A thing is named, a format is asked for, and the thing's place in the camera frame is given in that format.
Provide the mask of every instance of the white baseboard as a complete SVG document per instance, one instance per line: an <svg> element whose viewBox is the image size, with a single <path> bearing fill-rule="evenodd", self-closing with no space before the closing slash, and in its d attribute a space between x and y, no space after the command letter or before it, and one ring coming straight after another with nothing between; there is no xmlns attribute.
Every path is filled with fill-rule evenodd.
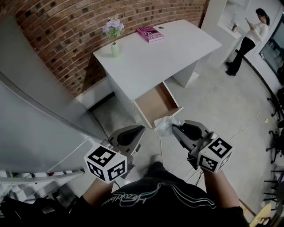
<svg viewBox="0 0 284 227"><path fill-rule="evenodd" d="M101 101L104 97L113 92L107 77L103 78L88 90L78 95L76 98L81 102L87 109L92 107L97 102Z"/></svg>

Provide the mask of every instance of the person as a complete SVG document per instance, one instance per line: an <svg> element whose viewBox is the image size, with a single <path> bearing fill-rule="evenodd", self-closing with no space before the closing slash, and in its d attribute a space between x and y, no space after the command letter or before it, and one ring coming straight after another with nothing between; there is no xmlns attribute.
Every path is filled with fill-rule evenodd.
<svg viewBox="0 0 284 227"><path fill-rule="evenodd" d="M226 74L229 76L236 76L236 73L239 71L241 66L241 61L243 56L245 56L249 51L251 51L258 42L263 42L266 36L268 35L270 18L266 12L259 8L256 10L258 19L260 23L253 25L247 19L250 31L244 37L240 50L237 53L234 61L229 63L226 62L226 65L229 67L226 71Z"/></svg>
<svg viewBox="0 0 284 227"><path fill-rule="evenodd" d="M113 193L113 183L95 179L75 203L71 215L100 220L106 216L108 222L115 215L123 214L127 221L136 218L139 223L152 217L151 222L185 220L189 226L249 226L239 207L238 196L222 170L218 173L203 170L206 193L166 171L162 156L152 156L151 160L142 179ZM125 223L123 218L115 219L116 223L120 221Z"/></svg>

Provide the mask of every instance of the open drawer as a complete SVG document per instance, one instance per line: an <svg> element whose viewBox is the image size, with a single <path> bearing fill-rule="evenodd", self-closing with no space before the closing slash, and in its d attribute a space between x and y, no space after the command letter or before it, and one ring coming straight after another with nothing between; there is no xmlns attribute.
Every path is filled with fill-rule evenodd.
<svg viewBox="0 0 284 227"><path fill-rule="evenodd" d="M154 121L165 116L174 116L183 107L179 107L167 85L162 82L133 101L142 119L150 128Z"/></svg>

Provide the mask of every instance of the book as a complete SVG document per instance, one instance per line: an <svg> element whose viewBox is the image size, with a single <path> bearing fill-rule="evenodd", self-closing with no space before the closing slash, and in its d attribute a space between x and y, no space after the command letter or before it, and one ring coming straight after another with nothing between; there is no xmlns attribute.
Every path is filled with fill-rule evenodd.
<svg viewBox="0 0 284 227"><path fill-rule="evenodd" d="M136 32L149 43L164 38L164 35L151 26L140 27Z"/></svg>

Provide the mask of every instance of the gray floor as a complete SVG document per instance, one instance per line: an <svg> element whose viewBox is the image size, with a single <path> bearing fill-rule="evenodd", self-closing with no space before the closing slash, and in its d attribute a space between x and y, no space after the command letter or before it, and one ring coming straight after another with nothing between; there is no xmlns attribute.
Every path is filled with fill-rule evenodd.
<svg viewBox="0 0 284 227"><path fill-rule="evenodd" d="M270 95L261 80L243 62L236 77L227 76L225 65L222 65L218 70L206 67L186 89L172 78L166 80L166 84L179 105L184 107L177 114L178 118L199 121L236 147L223 170L238 196L258 212L263 192L268 187L263 181L271 179L270 170L275 168L270 164L271 153L265 152L265 149L271 141L268 132L274 130L276 125L276 120L271 117L273 109L266 100ZM108 135L135 124L116 97L101 105L93 114ZM134 156L136 167L126 181L118 180L119 184L140 179L150 157L161 152L160 137L150 129L147 129L141 145ZM188 183L197 181L200 174L192 170L186 161L187 151L173 136L162 138L162 153L167 170ZM198 186L205 190L204 179Z"/></svg>

